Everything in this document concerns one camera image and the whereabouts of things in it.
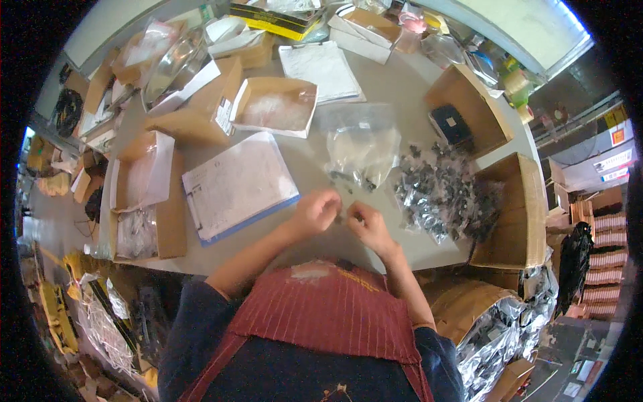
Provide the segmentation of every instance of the person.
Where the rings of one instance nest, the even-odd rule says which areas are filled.
[[[159,364],[162,401],[464,400],[455,346],[437,334],[376,209],[356,201],[345,224],[382,260],[386,277],[342,260],[264,273],[341,209],[335,190],[314,191],[205,282],[184,286]]]

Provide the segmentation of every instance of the paper document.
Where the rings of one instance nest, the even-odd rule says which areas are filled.
[[[320,105],[366,101],[343,50],[333,41],[280,46],[279,58],[287,78],[298,78],[319,87]]]
[[[204,246],[299,200],[268,132],[258,132],[187,172],[183,186]]]

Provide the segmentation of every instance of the navy blue shirt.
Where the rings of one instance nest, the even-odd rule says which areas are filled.
[[[205,282],[186,284],[159,368],[162,401],[177,400],[205,368],[239,305]],[[463,401],[453,342],[430,328],[414,332],[435,401]],[[345,392],[335,392],[338,386],[345,386]],[[418,398],[394,361],[314,352],[251,337],[214,379],[204,400],[397,402]]]

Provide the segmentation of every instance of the hand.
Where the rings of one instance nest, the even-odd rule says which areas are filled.
[[[341,211],[341,197],[331,188],[315,190],[297,203],[293,216],[284,223],[295,241],[324,232]]]
[[[398,246],[388,234],[382,213],[370,205],[355,201],[347,211],[346,225],[380,258],[388,258]]]

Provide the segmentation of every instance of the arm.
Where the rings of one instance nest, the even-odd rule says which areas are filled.
[[[413,327],[435,331],[431,307],[408,266],[402,247],[391,239],[380,211],[356,201],[347,211],[347,225],[384,263],[391,294],[405,300]]]
[[[340,210],[341,198],[335,190],[311,192],[299,200],[288,221],[224,262],[205,282],[226,298],[241,296],[275,257],[293,244],[324,232]]]

